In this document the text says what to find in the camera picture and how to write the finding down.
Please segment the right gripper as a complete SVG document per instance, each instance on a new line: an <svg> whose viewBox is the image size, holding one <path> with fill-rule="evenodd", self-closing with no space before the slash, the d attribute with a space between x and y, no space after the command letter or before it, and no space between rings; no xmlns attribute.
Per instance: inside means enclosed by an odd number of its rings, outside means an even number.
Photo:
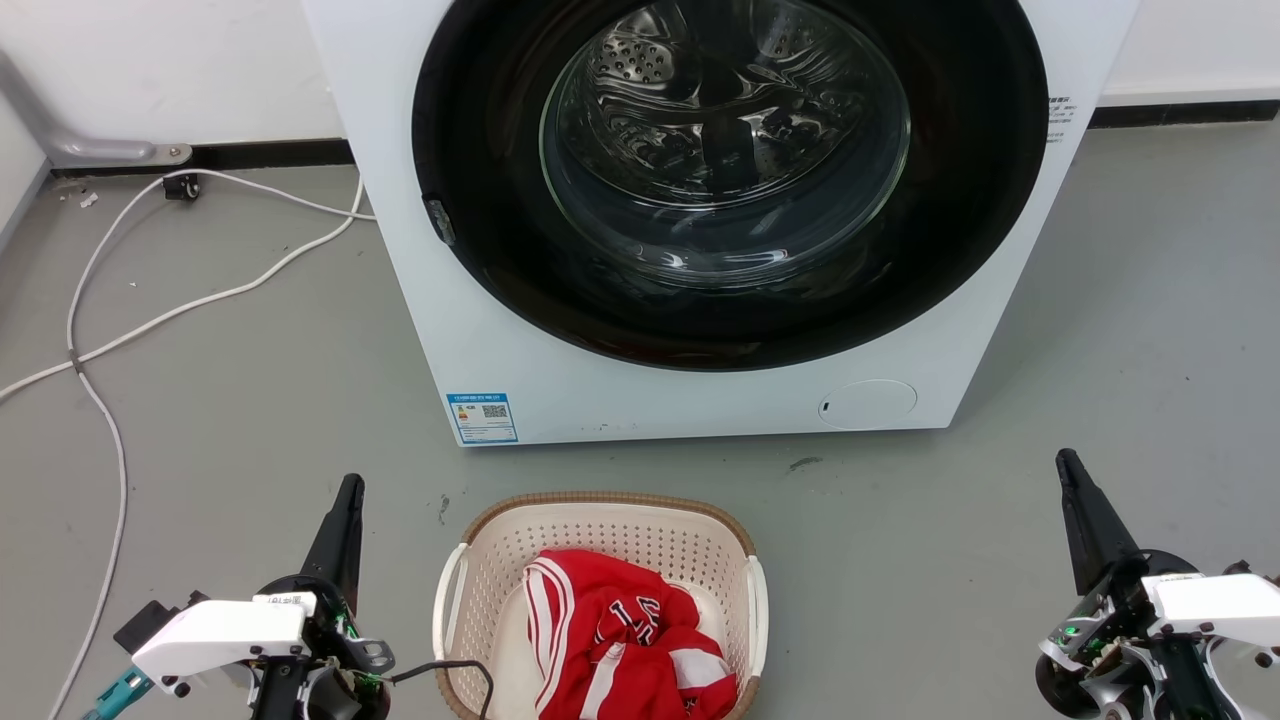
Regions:
<svg viewBox="0 0 1280 720"><path fill-rule="evenodd" d="M1142 550L1079 454L1055 456L1079 603L1039 643L1036 685L1070 719L1258 719L1215 655L1249 646L1277 666L1277 583L1238 564L1210 577Z"/></svg>

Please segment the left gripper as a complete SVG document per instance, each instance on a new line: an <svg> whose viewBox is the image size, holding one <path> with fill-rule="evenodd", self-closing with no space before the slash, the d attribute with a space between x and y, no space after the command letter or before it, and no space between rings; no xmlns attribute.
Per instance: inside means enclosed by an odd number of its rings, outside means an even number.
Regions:
<svg viewBox="0 0 1280 720"><path fill-rule="evenodd" d="M300 570L251 600L195 594L146 610L131 661L174 697L206 673L246 673L252 719L385 719L394 655L356 626L365 480L346 474Z"/></svg>

